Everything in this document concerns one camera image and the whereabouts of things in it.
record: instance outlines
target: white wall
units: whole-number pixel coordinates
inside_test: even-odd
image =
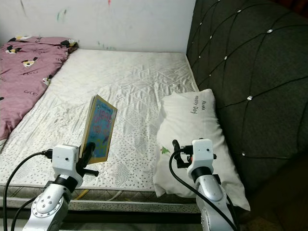
[[[0,0],[0,44],[15,35],[62,36],[84,49],[180,51],[195,0]]]

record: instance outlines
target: dark gray upholstered headboard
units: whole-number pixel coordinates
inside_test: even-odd
[[[246,193],[308,155],[307,19],[267,0],[197,0],[187,56]]]

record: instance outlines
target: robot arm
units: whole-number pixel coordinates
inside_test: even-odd
[[[71,193],[81,186],[85,174],[98,176],[98,171],[84,169],[89,162],[95,144],[90,143],[81,159],[79,148],[70,145],[57,145],[52,150],[52,168],[55,181],[33,202],[31,216],[24,231],[58,231],[68,212]]]
[[[232,215],[227,207],[227,195],[213,175],[213,143],[209,139],[193,140],[192,145],[180,148],[177,140],[173,142],[174,158],[178,168],[187,168],[187,175],[193,179],[195,188],[216,206],[233,224]],[[189,155],[188,163],[184,163],[180,153]],[[201,224],[204,231],[230,231],[233,228],[206,201],[196,197],[197,206],[201,211]]]

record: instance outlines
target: pillow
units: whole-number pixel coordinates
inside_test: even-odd
[[[157,196],[167,193],[181,197],[195,197],[193,192],[179,183],[170,173],[168,164],[174,152],[172,141],[176,139],[180,146],[184,146],[191,145],[192,140],[199,138],[211,139],[214,154],[217,156],[213,162],[214,174],[219,175],[221,186],[233,204],[250,211],[244,186],[236,172],[215,114],[215,98],[211,89],[182,94],[172,93],[164,97],[161,100],[158,121],[156,141],[160,152],[157,151],[153,176]],[[186,168],[177,169],[175,160],[172,167],[181,179],[194,187],[193,180],[187,176]]]

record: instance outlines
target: children's book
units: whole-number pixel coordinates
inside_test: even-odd
[[[117,109],[101,96],[91,98],[79,158],[82,157],[87,144],[93,142],[95,149],[89,164],[107,160],[116,113]]]

